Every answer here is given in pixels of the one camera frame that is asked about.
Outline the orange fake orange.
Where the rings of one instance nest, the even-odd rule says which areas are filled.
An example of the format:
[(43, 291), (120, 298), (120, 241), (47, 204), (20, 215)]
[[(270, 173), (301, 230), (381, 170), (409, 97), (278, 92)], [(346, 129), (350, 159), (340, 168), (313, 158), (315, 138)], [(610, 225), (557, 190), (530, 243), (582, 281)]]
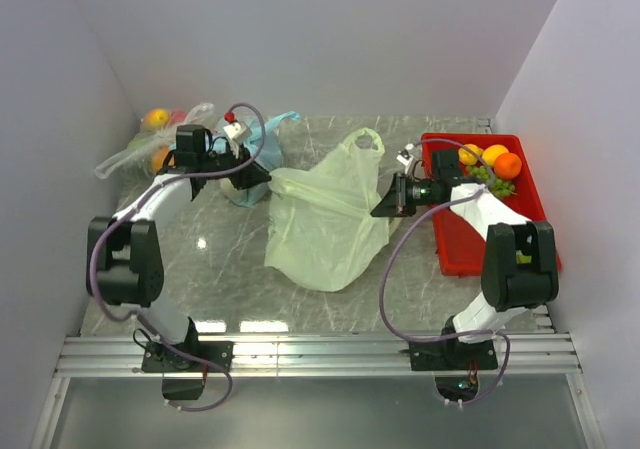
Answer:
[(513, 180), (521, 173), (523, 162), (521, 158), (511, 152), (503, 153), (494, 161), (495, 175), (503, 180)]

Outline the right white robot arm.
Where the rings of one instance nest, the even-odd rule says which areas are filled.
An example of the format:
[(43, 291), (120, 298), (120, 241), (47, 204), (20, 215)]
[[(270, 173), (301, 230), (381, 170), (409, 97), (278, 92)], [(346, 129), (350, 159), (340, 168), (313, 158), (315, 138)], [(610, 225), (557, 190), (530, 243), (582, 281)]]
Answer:
[(371, 215), (410, 217), (419, 206), (428, 206), (429, 215), (450, 209), (485, 241), (478, 296), (447, 321), (439, 338), (414, 343), (436, 345), (444, 363), (458, 369), (512, 318), (557, 297), (555, 237), (548, 222), (515, 212), (491, 193), (487, 182), (464, 175), (455, 150), (432, 153), (431, 169), (432, 177), (422, 180), (396, 173)]

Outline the yellow fake lemon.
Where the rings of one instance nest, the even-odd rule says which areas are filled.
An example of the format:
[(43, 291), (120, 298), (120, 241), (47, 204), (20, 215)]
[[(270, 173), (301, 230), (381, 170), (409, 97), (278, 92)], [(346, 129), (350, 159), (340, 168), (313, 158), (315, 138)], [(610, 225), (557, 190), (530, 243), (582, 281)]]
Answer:
[(458, 149), (459, 162), (464, 166), (475, 166), (484, 150), (475, 144), (466, 144)]

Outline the yellow orange fake fruit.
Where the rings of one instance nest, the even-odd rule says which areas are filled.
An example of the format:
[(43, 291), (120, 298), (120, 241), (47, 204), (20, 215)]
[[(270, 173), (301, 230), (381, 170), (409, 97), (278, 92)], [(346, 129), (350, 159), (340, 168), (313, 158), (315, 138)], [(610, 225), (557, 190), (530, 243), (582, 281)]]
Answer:
[(502, 144), (494, 144), (487, 147), (481, 157), (483, 161), (490, 167), (493, 168), (496, 160), (503, 154), (509, 153), (509, 149)]

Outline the green fake grapes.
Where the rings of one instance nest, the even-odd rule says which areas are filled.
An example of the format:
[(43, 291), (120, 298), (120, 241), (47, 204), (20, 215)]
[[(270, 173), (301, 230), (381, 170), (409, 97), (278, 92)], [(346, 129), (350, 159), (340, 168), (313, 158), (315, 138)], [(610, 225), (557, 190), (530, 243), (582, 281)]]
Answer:
[(467, 166), (465, 168), (469, 177), (481, 183), (489, 183), (490, 191), (499, 199), (503, 200), (516, 194), (516, 188), (513, 183), (500, 179), (498, 176), (491, 178), (491, 173), (484, 166)]

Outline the light green plastic bag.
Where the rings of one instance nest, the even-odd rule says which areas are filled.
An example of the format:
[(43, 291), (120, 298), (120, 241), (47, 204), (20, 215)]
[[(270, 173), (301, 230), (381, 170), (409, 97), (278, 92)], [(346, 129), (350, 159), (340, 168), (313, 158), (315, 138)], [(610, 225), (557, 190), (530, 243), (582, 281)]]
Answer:
[(391, 234), (388, 217), (371, 216), (384, 154), (379, 134), (361, 128), (309, 170), (273, 171), (264, 265), (325, 293), (361, 276)]

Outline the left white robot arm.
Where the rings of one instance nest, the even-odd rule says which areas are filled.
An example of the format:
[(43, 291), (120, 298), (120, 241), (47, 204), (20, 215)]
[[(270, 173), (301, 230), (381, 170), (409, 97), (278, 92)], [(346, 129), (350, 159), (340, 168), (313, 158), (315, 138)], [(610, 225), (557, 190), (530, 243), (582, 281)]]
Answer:
[(164, 266), (158, 240), (166, 225), (192, 202), (210, 180), (227, 179), (236, 189), (270, 181), (245, 143), (249, 127), (232, 119), (221, 134), (202, 125), (183, 124), (150, 187), (125, 209), (89, 224), (87, 291), (114, 322), (131, 319), (149, 337), (151, 357), (176, 371), (205, 362), (193, 320), (162, 294)]

